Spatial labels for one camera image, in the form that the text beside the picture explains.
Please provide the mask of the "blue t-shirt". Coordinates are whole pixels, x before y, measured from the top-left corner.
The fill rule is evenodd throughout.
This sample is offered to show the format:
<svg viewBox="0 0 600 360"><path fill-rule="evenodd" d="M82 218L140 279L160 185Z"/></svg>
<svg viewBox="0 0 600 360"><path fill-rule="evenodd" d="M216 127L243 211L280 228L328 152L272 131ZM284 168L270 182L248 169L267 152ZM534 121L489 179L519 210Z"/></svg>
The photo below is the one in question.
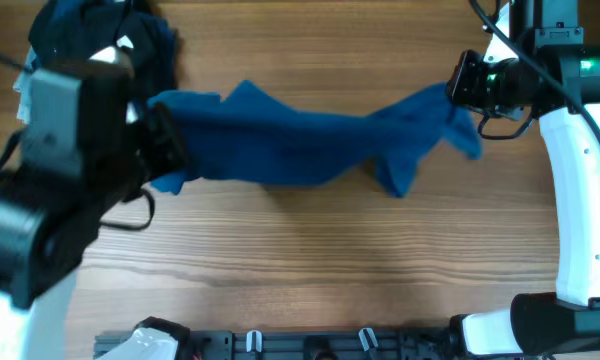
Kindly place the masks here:
<svg viewBox="0 0 600 360"><path fill-rule="evenodd" d="M402 198L440 141L482 155L469 113L444 90L436 84L366 116L297 110L250 81L227 97L164 91L149 102L169 110L191 161L152 185L174 195L197 179L319 186L370 161L384 191Z"/></svg>

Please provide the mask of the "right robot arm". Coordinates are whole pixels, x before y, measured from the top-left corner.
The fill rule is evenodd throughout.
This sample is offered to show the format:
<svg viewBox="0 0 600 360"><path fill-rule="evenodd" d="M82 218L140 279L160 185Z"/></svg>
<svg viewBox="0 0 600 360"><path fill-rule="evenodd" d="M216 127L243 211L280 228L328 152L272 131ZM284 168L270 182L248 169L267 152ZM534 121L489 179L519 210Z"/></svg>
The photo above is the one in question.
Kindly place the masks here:
<svg viewBox="0 0 600 360"><path fill-rule="evenodd" d="M551 162L559 224L556 288L509 307L455 316L449 356L550 359L600 351L600 47L584 43L574 1L515 0L483 15L485 53L465 51L452 103L484 120L537 123Z"/></svg>

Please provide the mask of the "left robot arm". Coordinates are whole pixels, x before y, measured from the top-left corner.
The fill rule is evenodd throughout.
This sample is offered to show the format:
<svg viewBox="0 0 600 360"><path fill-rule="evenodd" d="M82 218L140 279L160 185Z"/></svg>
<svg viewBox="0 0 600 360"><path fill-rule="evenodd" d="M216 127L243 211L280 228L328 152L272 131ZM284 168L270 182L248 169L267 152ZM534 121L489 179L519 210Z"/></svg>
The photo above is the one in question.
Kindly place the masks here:
<svg viewBox="0 0 600 360"><path fill-rule="evenodd" d="M148 105L127 48L29 75L29 117L0 157L0 359L60 359L85 249L115 205L188 157L170 114Z"/></svg>

